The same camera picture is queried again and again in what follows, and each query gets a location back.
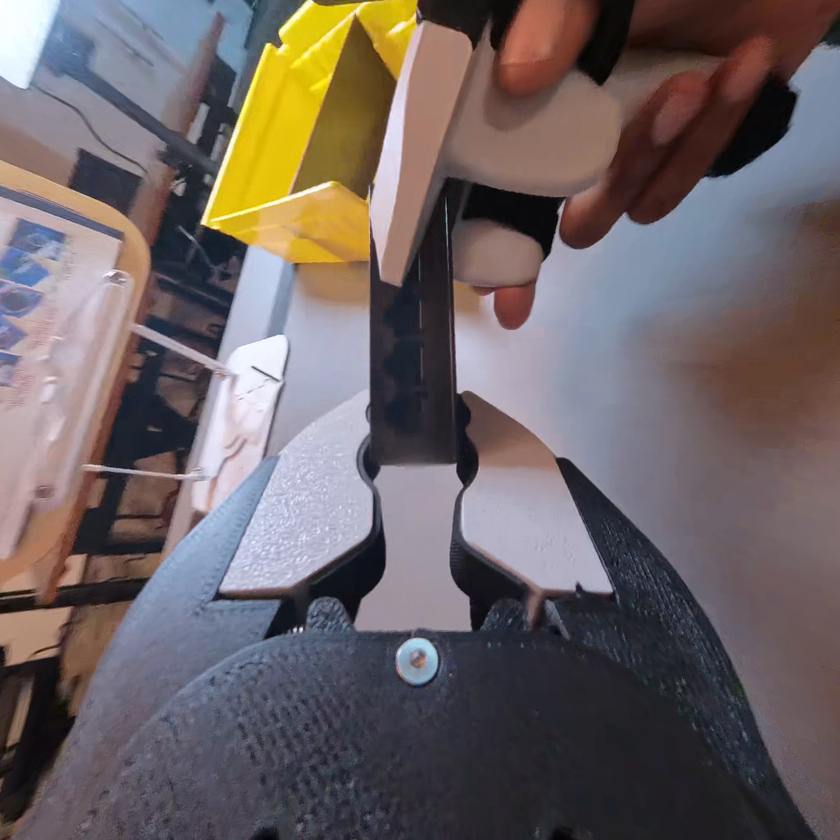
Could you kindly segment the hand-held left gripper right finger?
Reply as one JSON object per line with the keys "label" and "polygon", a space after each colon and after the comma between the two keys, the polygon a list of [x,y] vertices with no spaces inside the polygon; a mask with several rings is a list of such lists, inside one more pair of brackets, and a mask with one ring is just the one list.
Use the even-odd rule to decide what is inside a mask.
{"label": "hand-held left gripper right finger", "polygon": [[455,577],[476,604],[518,601],[529,623],[546,603],[577,595],[612,599],[613,582],[551,449],[473,392],[465,407],[469,469],[456,501]]}

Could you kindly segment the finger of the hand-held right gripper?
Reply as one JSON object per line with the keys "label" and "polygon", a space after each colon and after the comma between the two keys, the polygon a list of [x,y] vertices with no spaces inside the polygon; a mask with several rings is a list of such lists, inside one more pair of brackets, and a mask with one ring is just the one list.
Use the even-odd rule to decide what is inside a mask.
{"label": "finger of the hand-held right gripper", "polygon": [[423,21],[410,38],[370,201],[380,279],[403,284],[444,182],[438,159],[474,48],[467,35]]}

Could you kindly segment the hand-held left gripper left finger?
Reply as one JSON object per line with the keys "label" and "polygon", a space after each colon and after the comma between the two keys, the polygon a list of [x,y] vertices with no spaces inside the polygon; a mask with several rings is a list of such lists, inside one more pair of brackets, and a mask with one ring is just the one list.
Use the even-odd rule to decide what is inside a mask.
{"label": "hand-held left gripper left finger", "polygon": [[382,504],[370,476],[362,391],[279,453],[218,593],[228,600],[320,597],[356,614],[385,571]]}

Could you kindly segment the black rectangular port block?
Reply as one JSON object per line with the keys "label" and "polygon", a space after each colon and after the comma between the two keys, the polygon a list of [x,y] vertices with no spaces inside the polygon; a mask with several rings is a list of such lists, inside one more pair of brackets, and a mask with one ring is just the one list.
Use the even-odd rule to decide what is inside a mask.
{"label": "black rectangular port block", "polygon": [[452,231],[463,189],[446,181],[400,287],[371,252],[371,456],[378,466],[454,464],[458,456]]}

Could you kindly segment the person's right hand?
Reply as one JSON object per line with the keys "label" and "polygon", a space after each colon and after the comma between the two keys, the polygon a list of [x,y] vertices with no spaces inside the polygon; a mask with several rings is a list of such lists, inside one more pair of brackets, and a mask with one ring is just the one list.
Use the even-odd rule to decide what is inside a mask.
{"label": "person's right hand", "polygon": [[[602,2],[521,2],[497,56],[499,86],[531,96],[572,68],[594,34]],[[669,78],[635,112],[608,172],[563,205],[560,239],[588,248],[624,215],[649,225],[694,189],[771,76],[789,80],[838,18],[839,1],[639,1],[628,46],[722,56],[709,76]],[[493,294],[504,329],[529,318],[536,280]]]}

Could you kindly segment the yellow plastic bin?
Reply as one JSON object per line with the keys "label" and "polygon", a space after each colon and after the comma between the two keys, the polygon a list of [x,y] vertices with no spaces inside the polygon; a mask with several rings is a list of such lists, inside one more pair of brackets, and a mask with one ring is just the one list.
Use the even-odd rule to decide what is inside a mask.
{"label": "yellow plastic bin", "polygon": [[262,51],[203,226],[294,265],[369,259],[369,191],[416,11],[306,2],[290,17]]}

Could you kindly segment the metal standoff rod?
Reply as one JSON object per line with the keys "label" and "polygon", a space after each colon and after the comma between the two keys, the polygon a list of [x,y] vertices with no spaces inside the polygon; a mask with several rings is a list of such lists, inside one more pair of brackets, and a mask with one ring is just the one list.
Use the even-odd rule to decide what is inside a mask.
{"label": "metal standoff rod", "polygon": [[173,480],[177,482],[196,482],[210,480],[213,476],[207,474],[203,469],[192,469],[188,472],[172,473],[163,471],[154,471],[147,469],[134,469],[113,467],[107,465],[93,465],[83,464],[80,466],[80,471],[97,476],[127,476],[127,477],[141,477],[150,479]]}
{"label": "metal standoff rod", "polygon": [[199,364],[201,367],[212,372],[214,375],[218,376],[222,380],[227,379],[232,375],[231,370],[229,370],[225,364],[207,355],[204,355],[198,350],[195,350],[183,343],[179,343],[178,341],[160,332],[156,332],[136,322],[130,325],[130,329],[134,335],[138,336],[142,340],[147,340],[166,350],[172,351],[175,354],[178,354],[179,356],[189,361]]}

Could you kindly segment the clear acrylic panel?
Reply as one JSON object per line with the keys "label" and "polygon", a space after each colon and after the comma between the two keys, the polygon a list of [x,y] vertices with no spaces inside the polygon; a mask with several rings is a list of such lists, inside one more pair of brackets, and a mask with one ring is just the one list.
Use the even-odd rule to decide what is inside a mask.
{"label": "clear acrylic panel", "polygon": [[132,278],[118,270],[57,292],[34,310],[24,348],[2,357],[2,560],[33,514],[69,495],[132,295]]}

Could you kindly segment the round wooden table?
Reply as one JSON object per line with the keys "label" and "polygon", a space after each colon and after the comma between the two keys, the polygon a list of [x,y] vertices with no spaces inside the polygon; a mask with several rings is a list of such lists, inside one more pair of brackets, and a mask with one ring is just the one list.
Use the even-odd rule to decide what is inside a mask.
{"label": "round wooden table", "polygon": [[[99,396],[82,450],[84,459],[80,465],[94,465],[101,460],[105,445],[109,441],[128,378],[128,366],[134,345],[130,325],[137,322],[144,303],[151,273],[150,249],[139,229],[126,216],[89,196],[73,192],[67,187],[5,162],[2,163],[2,187],[44,198],[96,222],[117,228],[123,233],[117,267],[113,270],[124,272],[132,278],[133,295],[129,316],[122,328],[122,336],[108,370],[108,379]],[[56,588],[64,562],[71,555],[94,481],[95,475],[79,470],[72,481],[69,495],[58,508],[35,513],[30,517],[16,553],[10,559],[1,562],[2,584],[33,571],[37,580],[36,589],[40,593]]]}

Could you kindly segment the printed sheet with blue pictures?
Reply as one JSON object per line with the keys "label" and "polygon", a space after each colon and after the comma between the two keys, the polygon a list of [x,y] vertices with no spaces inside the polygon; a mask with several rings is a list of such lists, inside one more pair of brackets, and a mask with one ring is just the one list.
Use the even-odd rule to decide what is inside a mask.
{"label": "printed sheet with blue pictures", "polygon": [[123,233],[30,193],[2,187],[2,411],[39,383],[77,372],[116,304],[106,275]]}

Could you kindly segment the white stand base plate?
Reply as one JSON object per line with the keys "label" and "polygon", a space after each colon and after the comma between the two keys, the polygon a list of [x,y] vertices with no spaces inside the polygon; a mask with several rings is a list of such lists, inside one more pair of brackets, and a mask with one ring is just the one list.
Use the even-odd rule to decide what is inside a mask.
{"label": "white stand base plate", "polygon": [[221,505],[264,459],[288,354],[288,338],[279,334],[229,356],[227,377],[216,388],[196,448],[194,512],[205,516]]}

